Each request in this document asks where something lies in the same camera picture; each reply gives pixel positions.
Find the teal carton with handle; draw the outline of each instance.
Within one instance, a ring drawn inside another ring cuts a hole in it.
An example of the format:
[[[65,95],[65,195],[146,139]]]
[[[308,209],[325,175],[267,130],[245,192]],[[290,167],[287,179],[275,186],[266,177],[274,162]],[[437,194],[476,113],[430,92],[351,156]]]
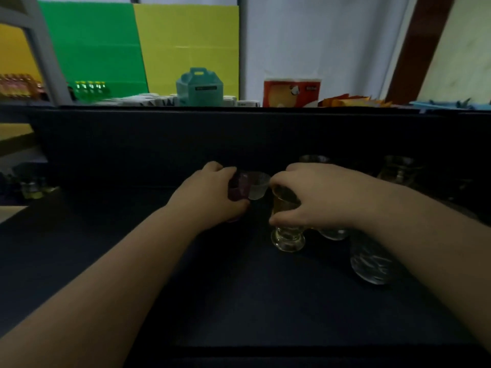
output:
[[[217,74],[203,67],[192,67],[176,81],[179,106],[221,107],[224,83]]]

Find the drinking glass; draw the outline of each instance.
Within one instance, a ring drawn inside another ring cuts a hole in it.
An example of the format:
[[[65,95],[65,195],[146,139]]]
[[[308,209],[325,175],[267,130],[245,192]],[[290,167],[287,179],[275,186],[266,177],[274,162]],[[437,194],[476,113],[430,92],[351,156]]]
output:
[[[228,198],[232,201],[239,201],[249,197],[250,182],[249,176],[244,172],[236,172],[228,182]],[[241,216],[228,220],[228,223],[238,221]]]
[[[266,193],[270,184],[271,177],[262,172],[248,172],[250,191],[250,200],[259,200]]]
[[[331,164],[333,163],[331,159],[323,155],[303,155],[298,158],[302,163],[321,163],[321,164]],[[346,239],[350,233],[346,228],[323,228],[317,230],[323,237],[339,241]]]
[[[300,200],[295,193],[284,186],[273,187],[273,214],[296,209],[300,206]],[[273,244],[284,252],[297,252],[305,245],[305,228],[296,227],[276,227],[271,233]]]
[[[386,156],[379,179],[412,186],[423,165],[410,157]],[[351,267],[360,278],[372,284],[387,284],[399,277],[403,266],[370,236],[357,230],[351,233]]]

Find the yellow glass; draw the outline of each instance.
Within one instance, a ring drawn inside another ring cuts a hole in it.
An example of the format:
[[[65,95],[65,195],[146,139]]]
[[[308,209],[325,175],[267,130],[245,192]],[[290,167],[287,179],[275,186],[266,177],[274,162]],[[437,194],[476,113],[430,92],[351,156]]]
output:
[[[273,214],[293,210],[300,206],[300,200],[293,191],[284,186],[273,187]],[[273,244],[284,252],[297,252],[305,245],[303,226],[276,227],[271,233]]]

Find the black table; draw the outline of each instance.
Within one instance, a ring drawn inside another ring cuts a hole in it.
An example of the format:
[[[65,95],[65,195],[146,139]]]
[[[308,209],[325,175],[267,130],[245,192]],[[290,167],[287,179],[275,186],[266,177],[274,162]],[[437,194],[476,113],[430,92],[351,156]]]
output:
[[[171,193],[57,190],[1,224],[0,335]],[[213,228],[191,244],[141,328],[127,365],[153,366],[168,358],[168,365],[184,366],[195,359],[202,366],[488,359],[414,278],[388,286],[358,278],[350,267],[348,240],[329,241],[309,230],[304,249],[280,252],[270,240],[271,209],[267,192],[240,221]]]

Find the yellow panel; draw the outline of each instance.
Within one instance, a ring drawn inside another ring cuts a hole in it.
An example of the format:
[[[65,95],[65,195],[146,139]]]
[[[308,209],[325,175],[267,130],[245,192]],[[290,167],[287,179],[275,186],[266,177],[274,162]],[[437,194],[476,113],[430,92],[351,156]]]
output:
[[[239,7],[134,4],[151,93],[176,92],[190,67],[215,71],[224,94],[239,93]]]
[[[0,47],[0,73],[28,73],[34,80],[41,81],[22,29],[0,24]]]

